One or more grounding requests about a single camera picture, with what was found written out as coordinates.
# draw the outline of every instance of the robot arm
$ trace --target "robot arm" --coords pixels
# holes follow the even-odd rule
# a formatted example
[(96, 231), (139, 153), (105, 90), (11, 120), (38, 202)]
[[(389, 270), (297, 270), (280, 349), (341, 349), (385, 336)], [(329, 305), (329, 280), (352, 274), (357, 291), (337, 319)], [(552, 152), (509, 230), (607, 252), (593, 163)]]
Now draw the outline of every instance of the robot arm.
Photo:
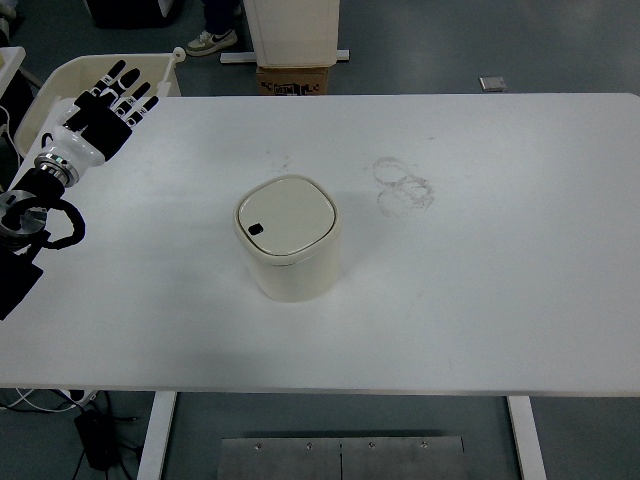
[[(120, 75), (125, 62), (117, 62), (95, 86), (83, 92), (56, 121), (51, 141), (15, 187), (0, 194), (0, 320), (22, 301), (42, 276), (32, 265), (42, 248), (61, 249), (84, 237), (80, 212), (62, 199), (90, 167), (103, 165), (120, 150), (135, 126), (157, 103), (139, 101), (150, 89), (142, 83), (131, 94), (140, 76), (136, 68)], [(50, 209), (65, 212), (73, 224), (69, 237), (49, 242), (45, 230)]]

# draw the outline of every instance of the trash can lid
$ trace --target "trash can lid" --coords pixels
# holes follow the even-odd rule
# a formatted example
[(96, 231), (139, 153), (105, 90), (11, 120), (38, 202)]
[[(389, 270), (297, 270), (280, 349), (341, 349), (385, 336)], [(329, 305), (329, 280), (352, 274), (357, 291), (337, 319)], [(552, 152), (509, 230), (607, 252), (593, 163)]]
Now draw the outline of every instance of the trash can lid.
[(309, 249), (336, 222), (335, 206), (327, 195), (310, 179), (293, 175), (253, 190), (236, 211), (239, 226), (250, 242), (243, 242), (245, 246), (253, 245), (277, 257)]

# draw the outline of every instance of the floor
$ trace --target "floor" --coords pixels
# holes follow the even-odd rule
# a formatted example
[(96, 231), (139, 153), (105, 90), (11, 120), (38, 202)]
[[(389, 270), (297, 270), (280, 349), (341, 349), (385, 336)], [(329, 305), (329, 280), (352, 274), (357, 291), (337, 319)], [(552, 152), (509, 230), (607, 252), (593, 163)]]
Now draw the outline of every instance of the floor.
[[(19, 11), (11, 43), (26, 49), (23, 66), (43, 80), (81, 55), (170, 52), (203, 26), (198, 0), (184, 0), (170, 26), (140, 30), (98, 29), (80, 0), (23, 1)], [(251, 50), (244, 17), (237, 31), (240, 41), (231, 50)], [(331, 69), (334, 95), (481, 93), (478, 77), (492, 75), (503, 76), (511, 93), (640, 94), (640, 3), (634, 0), (345, 0), (339, 48), (348, 48), (351, 60)], [(221, 65), (218, 55), (188, 58), (177, 76), (184, 96), (257, 92), (255, 66)], [(6, 183), (15, 161), (4, 145), (0, 164)], [(140, 417), (118, 425), (120, 438), (141, 444), (152, 394), (112, 396), (118, 415)], [(0, 390), (1, 402), (16, 398), (15, 390)], [(96, 401), (104, 408), (103, 394)], [(36, 392), (33, 402), (60, 403), (50, 392)], [(638, 399), (533, 398), (532, 406), (549, 479), (637, 478)], [(82, 451), (75, 416), (77, 410), (0, 411), (0, 478), (72, 478)], [(221, 438), (331, 434), (459, 435), (469, 478), (519, 478), (502, 398), (202, 393), (178, 398), (164, 478), (216, 478)], [(135, 456), (123, 450), (123, 458), (134, 474)], [(77, 478), (105, 477), (85, 460)], [(114, 468), (109, 478), (126, 477)]]

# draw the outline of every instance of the shoe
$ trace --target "shoe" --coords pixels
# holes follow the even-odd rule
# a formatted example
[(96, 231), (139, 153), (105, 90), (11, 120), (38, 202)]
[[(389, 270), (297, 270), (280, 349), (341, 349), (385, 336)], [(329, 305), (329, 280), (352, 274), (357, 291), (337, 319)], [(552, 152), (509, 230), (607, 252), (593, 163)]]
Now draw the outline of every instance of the shoe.
[(237, 41), (238, 36), (235, 30), (229, 30), (224, 35), (213, 35), (205, 30), (198, 38), (189, 42), (185, 51), (192, 57), (202, 57), (230, 47)]

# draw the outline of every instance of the metal plate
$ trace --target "metal plate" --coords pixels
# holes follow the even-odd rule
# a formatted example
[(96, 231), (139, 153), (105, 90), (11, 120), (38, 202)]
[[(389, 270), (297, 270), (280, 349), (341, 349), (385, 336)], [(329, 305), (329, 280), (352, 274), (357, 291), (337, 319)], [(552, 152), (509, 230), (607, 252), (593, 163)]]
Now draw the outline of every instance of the metal plate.
[(340, 480), (340, 439), (223, 439), (218, 480), (256, 478)]
[(465, 480), (460, 437), (223, 439), (219, 480)]
[(464, 480), (460, 437), (342, 439), (344, 480)]

